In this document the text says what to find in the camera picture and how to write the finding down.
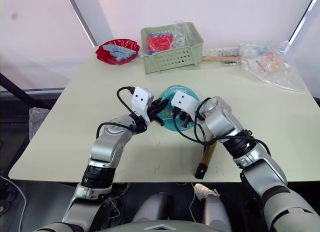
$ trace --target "table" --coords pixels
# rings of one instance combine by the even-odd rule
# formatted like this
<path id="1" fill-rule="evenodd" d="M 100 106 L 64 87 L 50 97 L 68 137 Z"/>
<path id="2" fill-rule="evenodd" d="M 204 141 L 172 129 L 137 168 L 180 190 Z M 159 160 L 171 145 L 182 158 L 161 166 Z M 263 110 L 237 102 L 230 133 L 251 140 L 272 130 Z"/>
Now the table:
<path id="1" fill-rule="evenodd" d="M 81 181 L 97 126 L 128 114 L 117 99 L 117 89 L 145 87 L 156 99 L 176 84 L 191 88 L 201 100 L 221 96 L 243 127 L 268 145 L 288 181 L 320 180 L 320 109 L 308 91 L 267 85 L 240 65 L 213 63 L 199 69 L 184 67 L 146 75 L 141 58 L 117 66 L 97 60 L 94 53 L 65 88 L 9 177 Z M 129 93 L 121 95 L 130 103 Z M 193 136 L 192 129 L 186 134 Z M 128 142 L 113 181 L 195 182 L 202 152 L 201 145 L 154 122 Z M 201 181 L 240 182 L 240 172 L 219 143 Z"/>

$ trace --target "light green basket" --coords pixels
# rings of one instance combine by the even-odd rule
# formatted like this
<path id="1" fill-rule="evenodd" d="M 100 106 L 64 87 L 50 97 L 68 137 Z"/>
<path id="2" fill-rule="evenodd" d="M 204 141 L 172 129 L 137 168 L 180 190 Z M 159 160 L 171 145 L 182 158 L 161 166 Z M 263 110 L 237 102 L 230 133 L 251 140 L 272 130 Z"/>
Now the light green basket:
<path id="1" fill-rule="evenodd" d="M 198 33 L 193 23 L 186 23 L 196 41 L 194 46 L 168 49 L 145 55 L 143 57 L 145 73 L 161 72 L 173 68 L 178 68 L 188 65 L 198 65 L 202 61 L 202 45 L 204 40 Z M 148 50 L 147 37 L 150 33 L 172 33 L 175 25 L 167 25 L 161 27 L 148 27 L 141 30 L 142 51 Z"/>

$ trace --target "wooden handle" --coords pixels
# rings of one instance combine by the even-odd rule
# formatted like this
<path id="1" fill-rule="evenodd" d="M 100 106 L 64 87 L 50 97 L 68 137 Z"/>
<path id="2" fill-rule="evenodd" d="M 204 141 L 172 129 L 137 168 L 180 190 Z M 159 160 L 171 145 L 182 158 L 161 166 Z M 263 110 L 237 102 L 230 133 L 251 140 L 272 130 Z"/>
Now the wooden handle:
<path id="1" fill-rule="evenodd" d="M 236 56 L 203 56 L 202 61 L 241 62 L 241 57 L 236 57 Z"/>
<path id="2" fill-rule="evenodd" d="M 200 163 L 209 166 L 211 158 L 212 158 L 212 155 L 214 154 L 216 146 L 217 146 L 217 141 L 214 144 L 210 145 L 208 148 L 206 148 L 206 150 L 205 150 L 205 152 L 204 152 L 204 154 L 203 154 L 203 156 L 201 158 Z"/>

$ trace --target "red bowl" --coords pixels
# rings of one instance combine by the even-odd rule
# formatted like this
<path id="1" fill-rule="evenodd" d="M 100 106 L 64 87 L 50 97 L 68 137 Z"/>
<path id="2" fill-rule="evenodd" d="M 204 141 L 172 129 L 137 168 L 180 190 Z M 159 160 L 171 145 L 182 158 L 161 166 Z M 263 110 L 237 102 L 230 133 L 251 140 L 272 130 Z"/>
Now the red bowl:
<path id="1" fill-rule="evenodd" d="M 125 47 L 128 49 L 134 50 L 134 51 L 136 51 L 136 54 L 132 55 L 130 58 L 125 58 L 125 59 L 122 59 L 119 62 L 117 62 L 116 58 L 111 56 L 109 51 L 104 50 L 102 48 L 102 46 L 107 45 L 107 44 L 114 44 L 116 46 L 122 46 L 122 47 Z M 98 60 L 106 62 L 110 65 L 123 65 L 125 63 L 132 61 L 138 55 L 139 49 L 140 49 L 140 46 L 138 45 L 137 42 L 135 42 L 131 39 L 127 39 L 127 38 L 119 38 L 119 39 L 110 40 L 110 41 L 100 45 L 95 53 L 97 54 L 96 58 Z"/>

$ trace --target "wooden stick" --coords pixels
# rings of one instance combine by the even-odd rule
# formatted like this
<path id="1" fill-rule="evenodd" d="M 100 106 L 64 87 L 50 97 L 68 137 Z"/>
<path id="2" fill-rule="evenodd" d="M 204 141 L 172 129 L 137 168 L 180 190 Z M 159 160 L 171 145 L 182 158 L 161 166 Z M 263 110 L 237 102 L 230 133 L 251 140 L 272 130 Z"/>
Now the wooden stick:
<path id="1" fill-rule="evenodd" d="M 203 179 L 206 172 L 207 172 L 207 169 L 209 167 L 209 164 L 210 164 L 210 161 L 211 161 L 211 158 L 212 158 L 212 155 L 214 154 L 214 151 L 215 151 L 215 148 L 216 148 L 216 145 L 217 145 L 217 142 L 216 141 L 214 144 L 210 145 L 209 147 L 206 148 L 202 158 L 201 158 L 201 161 L 196 169 L 196 172 L 194 174 L 194 177 L 196 179 Z"/>
<path id="2" fill-rule="evenodd" d="M 203 56 L 202 61 L 241 62 L 237 56 Z"/>

